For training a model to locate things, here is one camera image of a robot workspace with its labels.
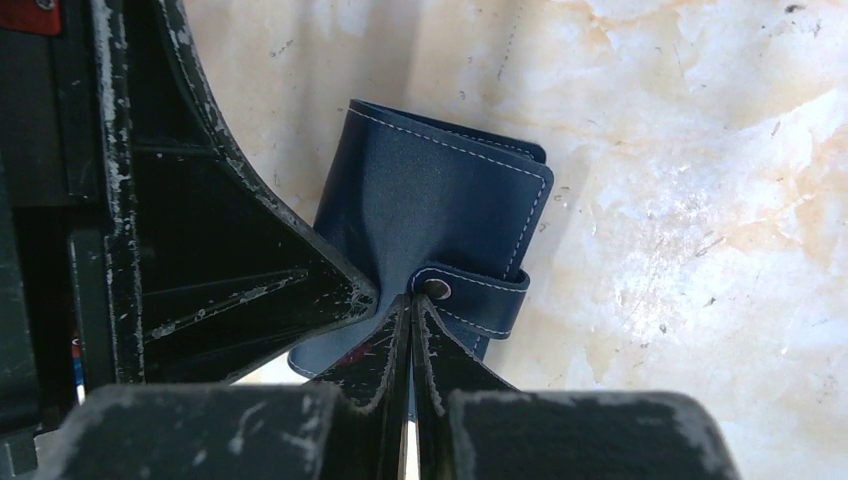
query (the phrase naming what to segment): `marble tabletop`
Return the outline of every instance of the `marble tabletop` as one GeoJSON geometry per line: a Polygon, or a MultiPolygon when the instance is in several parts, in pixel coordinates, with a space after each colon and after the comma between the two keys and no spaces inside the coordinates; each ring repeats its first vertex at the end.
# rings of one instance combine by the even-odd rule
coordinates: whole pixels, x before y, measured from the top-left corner
{"type": "Polygon", "coordinates": [[[532,285],[486,358],[508,381],[683,392],[746,477],[848,472],[848,2],[185,7],[229,127],[307,221],[351,98],[546,149],[532,285]]]}

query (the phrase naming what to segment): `wallet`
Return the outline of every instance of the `wallet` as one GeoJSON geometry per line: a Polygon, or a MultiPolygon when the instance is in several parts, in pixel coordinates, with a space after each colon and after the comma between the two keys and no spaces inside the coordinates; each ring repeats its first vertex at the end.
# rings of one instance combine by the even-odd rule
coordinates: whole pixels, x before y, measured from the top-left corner
{"type": "Polygon", "coordinates": [[[314,377],[409,291],[427,294],[482,360],[515,323],[530,285],[521,261],[553,182],[539,145],[351,101],[314,229],[377,285],[378,311],[307,340],[289,365],[314,377]]]}

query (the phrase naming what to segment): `blue leather wallet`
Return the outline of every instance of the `blue leather wallet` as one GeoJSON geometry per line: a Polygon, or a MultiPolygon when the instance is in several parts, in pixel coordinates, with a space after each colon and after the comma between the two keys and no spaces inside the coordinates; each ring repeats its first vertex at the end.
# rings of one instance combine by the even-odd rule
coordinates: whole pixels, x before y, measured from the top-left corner
{"type": "Polygon", "coordinates": [[[482,359],[524,300],[521,260],[553,181],[538,145],[351,101],[314,228],[378,286],[377,318],[306,341],[291,367],[328,368],[405,291],[427,293],[482,359]]]}

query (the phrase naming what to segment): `navy blue wallet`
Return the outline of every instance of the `navy blue wallet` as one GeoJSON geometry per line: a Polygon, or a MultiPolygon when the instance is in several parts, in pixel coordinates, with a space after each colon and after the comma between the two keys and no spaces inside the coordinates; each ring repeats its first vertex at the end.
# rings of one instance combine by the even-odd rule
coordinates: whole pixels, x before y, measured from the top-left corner
{"type": "Polygon", "coordinates": [[[482,359],[515,323],[553,181],[538,145],[351,101],[314,229],[377,285],[378,311],[298,346],[291,367],[330,367],[406,291],[426,293],[482,359]]]}

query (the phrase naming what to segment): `beige marble floor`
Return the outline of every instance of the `beige marble floor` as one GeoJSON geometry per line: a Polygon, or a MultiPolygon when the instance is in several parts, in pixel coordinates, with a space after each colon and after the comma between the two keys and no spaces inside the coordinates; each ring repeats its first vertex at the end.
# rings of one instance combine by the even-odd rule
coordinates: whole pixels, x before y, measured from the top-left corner
{"type": "Polygon", "coordinates": [[[307,220],[352,97],[547,150],[533,284],[486,360],[507,380],[685,392],[745,476],[844,478],[848,2],[186,9],[230,128],[307,220]]]}

